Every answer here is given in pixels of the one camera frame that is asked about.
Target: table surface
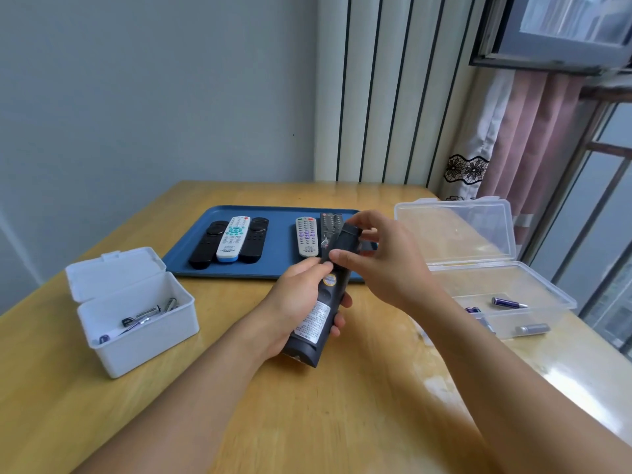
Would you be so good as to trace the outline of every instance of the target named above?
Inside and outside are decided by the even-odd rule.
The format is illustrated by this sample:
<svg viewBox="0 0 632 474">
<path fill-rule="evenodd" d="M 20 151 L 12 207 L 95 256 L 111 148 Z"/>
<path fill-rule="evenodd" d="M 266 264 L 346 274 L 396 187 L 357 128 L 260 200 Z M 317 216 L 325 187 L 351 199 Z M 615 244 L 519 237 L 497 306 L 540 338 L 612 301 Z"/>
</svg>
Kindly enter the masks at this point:
<svg viewBox="0 0 632 474">
<path fill-rule="evenodd" d="M 81 259 L 143 246 L 162 256 L 215 205 L 376 208 L 392 216 L 395 203 L 431 195 L 418 186 L 384 184 L 180 182 Z M 64 273 L 0 317 L 0 472 L 74 468 L 272 285 L 180 281 L 196 299 L 200 333 L 116 380 L 87 346 Z M 404 313 L 366 286 L 349 292 L 354 306 L 346 311 L 347 326 L 329 340 L 317 369 L 285 356 L 259 369 L 209 472 L 499 472 L 437 351 L 419 340 Z M 582 321 L 568 312 L 551 333 L 507 343 L 632 443 L 632 365 Z"/>
</svg>

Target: person's right hand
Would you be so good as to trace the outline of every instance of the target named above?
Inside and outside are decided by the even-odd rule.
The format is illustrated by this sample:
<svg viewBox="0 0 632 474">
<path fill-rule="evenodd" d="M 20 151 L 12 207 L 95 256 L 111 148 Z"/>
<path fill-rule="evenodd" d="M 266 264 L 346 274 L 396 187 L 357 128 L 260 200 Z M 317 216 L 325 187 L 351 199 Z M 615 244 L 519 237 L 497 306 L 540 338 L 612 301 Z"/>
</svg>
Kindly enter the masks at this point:
<svg viewBox="0 0 632 474">
<path fill-rule="evenodd" d="M 375 210 L 361 211 L 347 223 L 362 228 L 362 239 L 376 241 L 372 256 L 332 250 L 329 259 L 355 271 L 382 301 L 406 310 L 411 302 L 443 292 L 433 279 L 413 234 L 399 221 Z"/>
</svg>

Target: white box lid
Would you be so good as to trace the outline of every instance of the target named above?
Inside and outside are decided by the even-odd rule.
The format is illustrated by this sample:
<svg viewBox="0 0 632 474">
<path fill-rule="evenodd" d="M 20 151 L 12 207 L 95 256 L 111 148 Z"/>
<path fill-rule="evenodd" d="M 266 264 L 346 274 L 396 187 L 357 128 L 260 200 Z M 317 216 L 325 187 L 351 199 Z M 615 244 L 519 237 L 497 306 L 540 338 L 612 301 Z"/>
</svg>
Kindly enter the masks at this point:
<svg viewBox="0 0 632 474">
<path fill-rule="evenodd" d="M 113 251 L 66 267 L 73 299 L 78 303 L 114 293 L 166 270 L 158 254 L 150 247 Z"/>
<path fill-rule="evenodd" d="M 396 204 L 395 219 L 415 234 L 428 266 L 513 261 L 517 257 L 511 206 L 506 199 L 421 198 Z"/>
</svg>

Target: pink curtain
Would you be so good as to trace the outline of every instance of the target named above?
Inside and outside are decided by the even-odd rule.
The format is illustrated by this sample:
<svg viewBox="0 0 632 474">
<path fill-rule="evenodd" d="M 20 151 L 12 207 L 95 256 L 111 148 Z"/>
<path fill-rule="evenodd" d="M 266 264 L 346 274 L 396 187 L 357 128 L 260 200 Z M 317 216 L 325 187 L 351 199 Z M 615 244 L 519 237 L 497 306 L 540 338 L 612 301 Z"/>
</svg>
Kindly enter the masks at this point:
<svg viewBox="0 0 632 474">
<path fill-rule="evenodd" d="M 511 204 L 516 244 L 522 245 L 544 202 L 550 168 L 573 117 L 584 78 L 516 71 L 487 171 L 477 198 Z"/>
</svg>

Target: clear plastic box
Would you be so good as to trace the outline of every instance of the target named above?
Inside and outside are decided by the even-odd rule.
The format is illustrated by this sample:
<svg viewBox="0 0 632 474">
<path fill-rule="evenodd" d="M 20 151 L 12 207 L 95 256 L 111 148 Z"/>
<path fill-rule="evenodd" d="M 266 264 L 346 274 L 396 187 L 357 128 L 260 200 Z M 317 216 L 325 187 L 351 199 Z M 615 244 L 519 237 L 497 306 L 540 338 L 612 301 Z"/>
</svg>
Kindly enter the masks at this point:
<svg viewBox="0 0 632 474">
<path fill-rule="evenodd" d="M 429 269 L 463 308 L 482 311 L 496 335 L 507 339 L 517 328 L 546 323 L 553 327 L 577 302 L 524 263 L 516 261 L 511 207 L 505 199 L 466 201 L 418 199 L 398 203 L 395 219 L 416 236 Z M 526 304 L 495 306 L 492 297 Z"/>
<path fill-rule="evenodd" d="M 170 273 L 152 248 L 115 251 L 66 268 L 73 299 L 88 345 L 112 378 L 122 376 L 149 359 L 196 334 L 200 327 L 194 297 Z M 152 316 L 128 332 L 121 321 L 169 298 L 178 305 Z M 110 340 L 99 344 L 99 338 Z"/>
</svg>

